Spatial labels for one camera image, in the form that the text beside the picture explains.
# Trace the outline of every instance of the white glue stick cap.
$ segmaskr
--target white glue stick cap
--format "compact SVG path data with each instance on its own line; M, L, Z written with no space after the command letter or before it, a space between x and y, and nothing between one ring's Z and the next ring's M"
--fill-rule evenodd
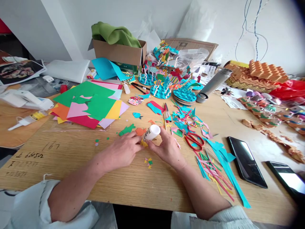
M153 140L155 137L160 134L161 130L160 127L157 125L151 125L150 128L146 131L143 135L143 141L145 140Z

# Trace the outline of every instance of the scissors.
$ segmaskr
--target scissors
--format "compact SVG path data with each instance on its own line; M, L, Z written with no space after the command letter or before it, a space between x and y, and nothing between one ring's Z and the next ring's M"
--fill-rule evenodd
M198 151L198 152L201 152L202 151L202 147L204 146L204 141L203 139L196 133L191 133L191 132L188 132L187 135L185 135L185 140L187 142L187 144L195 151ZM193 143L195 143L199 149L196 149L192 146L192 144L190 143L190 141L192 141Z

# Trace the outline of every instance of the black phone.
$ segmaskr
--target black phone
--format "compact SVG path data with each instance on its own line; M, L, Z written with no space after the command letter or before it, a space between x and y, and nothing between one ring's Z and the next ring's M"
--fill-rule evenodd
M288 165L272 161L266 161L266 164L295 202L305 198L305 183Z
M227 137L227 140L231 153L236 157L234 162L239 176L261 188L268 188L247 143L233 137Z

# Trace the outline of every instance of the brown paper scraps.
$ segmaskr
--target brown paper scraps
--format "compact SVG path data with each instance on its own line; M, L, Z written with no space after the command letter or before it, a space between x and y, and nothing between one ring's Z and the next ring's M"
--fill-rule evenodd
M287 153L295 160L305 164L305 156L302 154L300 150L298 150L295 146L288 145L284 143L281 139L274 135L270 130L262 130L261 133L265 134L270 138L272 141L282 144Z
M249 127L249 128L253 128L255 130L262 130L263 129L263 125L262 124L259 124L259 125L254 125L253 124L253 121L248 121L247 119L243 119L242 121L242 124L244 124L246 127Z

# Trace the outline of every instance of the white sleeve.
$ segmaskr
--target white sleeve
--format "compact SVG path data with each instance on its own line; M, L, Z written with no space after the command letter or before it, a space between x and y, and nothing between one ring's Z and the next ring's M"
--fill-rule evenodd
M59 180L45 180L16 195L11 219L5 228L92 228L99 216L91 204L68 223L51 222L48 198L59 182Z

